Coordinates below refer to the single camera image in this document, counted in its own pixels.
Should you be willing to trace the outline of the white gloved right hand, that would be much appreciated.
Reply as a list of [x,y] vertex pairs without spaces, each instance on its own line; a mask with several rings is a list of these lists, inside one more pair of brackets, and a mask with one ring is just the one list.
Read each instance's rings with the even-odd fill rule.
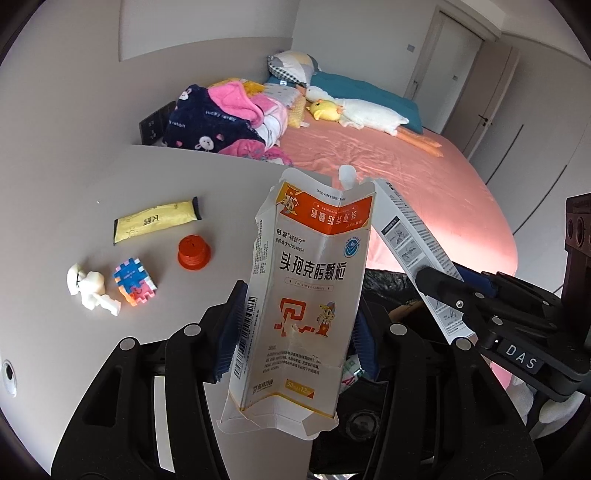
[[[520,378],[513,376],[506,392],[520,417],[522,419],[529,417],[534,404],[534,393],[529,386]],[[545,400],[538,414],[538,420],[545,425],[568,421],[577,412],[584,399],[583,393],[575,392],[563,402]]]

